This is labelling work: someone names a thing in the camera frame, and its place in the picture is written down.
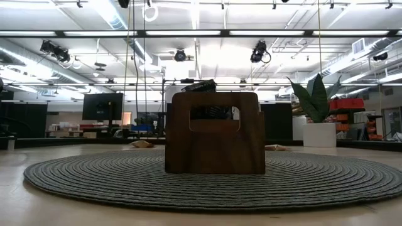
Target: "round rug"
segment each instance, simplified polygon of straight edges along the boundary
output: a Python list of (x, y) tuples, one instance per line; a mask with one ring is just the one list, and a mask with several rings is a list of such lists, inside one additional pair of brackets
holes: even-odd
[(58, 195), (133, 208), (283, 210), (402, 194), (402, 172), (372, 161), (266, 152), (265, 175), (168, 174), (164, 151), (72, 156), (29, 166), (25, 178)]

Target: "concrete floor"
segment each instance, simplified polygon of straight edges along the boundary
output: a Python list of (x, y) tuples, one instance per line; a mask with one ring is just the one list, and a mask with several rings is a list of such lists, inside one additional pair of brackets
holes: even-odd
[[(128, 145), (87, 144), (0, 151), (0, 225), (402, 225), (402, 198), (314, 212), (275, 214), (195, 214), (131, 210), (78, 202), (43, 193), (24, 182), (33, 163), (79, 154), (132, 149)], [(361, 149), (292, 147), (302, 153), (350, 156), (402, 170), (402, 153)]]

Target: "leaf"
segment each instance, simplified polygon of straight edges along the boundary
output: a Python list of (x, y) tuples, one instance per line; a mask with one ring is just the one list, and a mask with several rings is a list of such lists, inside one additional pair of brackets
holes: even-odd
[(339, 76), (338, 81), (333, 84), (332, 86), (327, 88), (327, 99), (330, 100), (331, 97), (333, 97), (341, 88), (340, 86), (340, 78), (342, 77), (342, 75)]
[(328, 115), (329, 106), (328, 106), (327, 92), (325, 91), (325, 86), (322, 82), (322, 77), (320, 74), (317, 74), (314, 80), (312, 104), (320, 114), (320, 117), (322, 118), (323, 121)]
[(315, 77), (310, 79), (307, 83), (307, 92), (310, 96), (313, 94), (313, 87), (314, 87)]
[(312, 98), (310, 97), (310, 94), (308, 94), (307, 90), (304, 89), (301, 85), (293, 83), (290, 79), (289, 79), (289, 81), (293, 88), (293, 92), (299, 98), (300, 105), (301, 105), (302, 109), (304, 110), (304, 112), (312, 118), (313, 122), (315, 122), (315, 123), (322, 122), (320, 113), (313, 106)]

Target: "spotlight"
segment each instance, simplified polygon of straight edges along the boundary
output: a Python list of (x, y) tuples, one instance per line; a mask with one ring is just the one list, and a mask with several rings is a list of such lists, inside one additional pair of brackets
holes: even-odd
[(64, 50), (60, 46), (56, 46), (50, 41), (43, 41), (40, 47), (40, 51), (46, 53), (47, 55), (51, 55), (62, 63), (67, 63), (70, 61), (68, 50)]
[(111, 84), (115, 83), (114, 78), (108, 78), (106, 83), (111, 83)]
[(379, 61), (379, 60), (386, 60), (387, 58), (388, 58), (388, 53), (385, 52), (385, 53), (382, 53), (380, 55), (374, 56), (372, 59), (374, 61)]
[[(265, 54), (269, 55), (269, 61), (264, 62), (263, 57)], [(252, 63), (258, 63), (258, 62), (263, 62), (263, 63), (269, 63), (271, 61), (271, 55), (266, 51), (266, 44), (265, 41), (258, 41), (256, 47), (253, 49), (253, 53), (251, 54), (250, 61)]]
[[(244, 79), (244, 78), (240, 79), (240, 83), (247, 83), (247, 82), (246, 82), (246, 79)], [(239, 87), (240, 87), (240, 88), (246, 88), (245, 85), (240, 85)]]
[(177, 62), (183, 62), (186, 60), (186, 54), (184, 53), (184, 50), (177, 50), (175, 60)]
[(70, 54), (68, 54), (68, 50), (63, 50), (59, 46), (55, 48), (54, 54), (55, 56), (52, 56), (56, 57), (57, 60), (62, 63), (67, 63), (70, 61)]
[(130, 3), (130, 0), (119, 0), (120, 7), (124, 8), (124, 9), (128, 8), (129, 3)]

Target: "computer monitor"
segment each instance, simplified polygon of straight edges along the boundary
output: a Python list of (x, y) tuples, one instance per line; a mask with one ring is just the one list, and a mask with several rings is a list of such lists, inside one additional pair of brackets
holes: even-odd
[(123, 94), (86, 94), (82, 120), (121, 120)]

